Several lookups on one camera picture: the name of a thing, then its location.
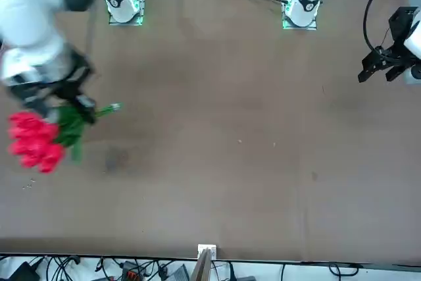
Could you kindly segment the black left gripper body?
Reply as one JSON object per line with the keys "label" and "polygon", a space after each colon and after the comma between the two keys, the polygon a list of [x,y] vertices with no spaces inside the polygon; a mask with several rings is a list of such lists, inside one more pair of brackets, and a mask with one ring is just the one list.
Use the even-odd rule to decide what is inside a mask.
{"label": "black left gripper body", "polygon": [[393,59],[420,59],[420,8],[399,7],[389,18],[393,44],[383,53]]}

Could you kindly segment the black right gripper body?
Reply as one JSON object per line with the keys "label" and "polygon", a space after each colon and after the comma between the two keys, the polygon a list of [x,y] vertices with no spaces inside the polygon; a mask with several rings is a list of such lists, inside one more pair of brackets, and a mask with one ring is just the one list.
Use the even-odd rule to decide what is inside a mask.
{"label": "black right gripper body", "polygon": [[83,91],[82,86],[93,73],[89,59],[74,46],[70,46],[70,70],[62,80],[47,86],[42,99],[58,97],[64,100],[82,100],[83,98],[91,100]]}

